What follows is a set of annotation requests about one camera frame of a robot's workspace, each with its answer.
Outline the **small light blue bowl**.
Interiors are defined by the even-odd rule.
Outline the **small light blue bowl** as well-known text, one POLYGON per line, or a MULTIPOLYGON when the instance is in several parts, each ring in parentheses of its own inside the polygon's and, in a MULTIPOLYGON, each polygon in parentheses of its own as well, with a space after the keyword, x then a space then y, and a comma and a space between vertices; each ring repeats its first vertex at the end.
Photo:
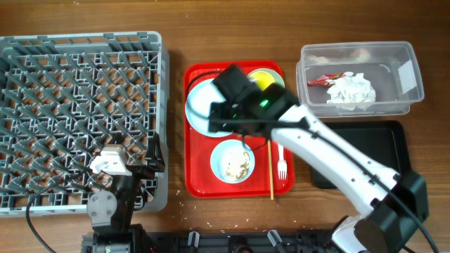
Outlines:
POLYGON ((255 156, 247 144, 239 140, 226 140, 219 143, 210 155, 212 173, 228 184, 242 183, 255 169, 255 156))

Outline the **white plastic fork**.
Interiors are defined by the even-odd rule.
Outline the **white plastic fork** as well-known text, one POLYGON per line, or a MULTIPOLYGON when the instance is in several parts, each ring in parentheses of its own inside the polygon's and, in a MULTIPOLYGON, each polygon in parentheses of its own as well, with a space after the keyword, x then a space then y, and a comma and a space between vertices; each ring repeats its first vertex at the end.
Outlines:
POLYGON ((277 170, 278 170, 278 178, 280 180, 286 180, 287 179, 287 162, 284 158, 284 147, 280 144, 278 144, 277 170))

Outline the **wooden chopstick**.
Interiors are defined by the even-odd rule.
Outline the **wooden chopstick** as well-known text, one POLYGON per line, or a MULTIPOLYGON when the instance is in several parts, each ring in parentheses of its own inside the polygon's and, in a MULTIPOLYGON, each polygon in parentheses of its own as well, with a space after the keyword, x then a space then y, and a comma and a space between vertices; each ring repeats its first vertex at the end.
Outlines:
POLYGON ((273 167, 271 156, 271 141, 267 142, 267 154, 268 154, 268 168, 269 168, 269 187, 270 187, 270 199, 274 200, 274 179, 273 179, 273 167))

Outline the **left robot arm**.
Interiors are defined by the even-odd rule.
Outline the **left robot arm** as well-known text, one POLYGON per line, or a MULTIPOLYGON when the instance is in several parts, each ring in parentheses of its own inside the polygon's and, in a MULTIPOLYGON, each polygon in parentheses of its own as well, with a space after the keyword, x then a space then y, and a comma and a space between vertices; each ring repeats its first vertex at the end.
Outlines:
POLYGON ((143 194, 141 181, 154 179, 156 173, 165 170, 160 136, 154 134, 147 141, 144 165, 128 164, 129 157, 121 141, 120 135, 114 136, 90 164, 94 172, 110 175, 112 183, 109 189, 94 193, 88 200, 86 210, 94 234, 82 238, 82 252, 145 253, 158 250, 143 226, 132 225, 131 218, 136 198, 143 194))

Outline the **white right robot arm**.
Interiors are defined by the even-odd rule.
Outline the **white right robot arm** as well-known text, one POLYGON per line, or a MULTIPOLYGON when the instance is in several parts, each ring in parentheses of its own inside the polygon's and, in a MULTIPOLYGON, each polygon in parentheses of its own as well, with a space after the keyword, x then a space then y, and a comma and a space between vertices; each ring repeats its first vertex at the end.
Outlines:
POLYGON ((224 102, 210 109, 210 130, 264 136, 301 157, 337 187, 358 214, 346 216, 330 241, 342 252, 399 252, 420 231, 428 196, 423 178, 399 174, 376 162, 330 130, 299 100, 277 84, 261 90, 221 87, 224 102))

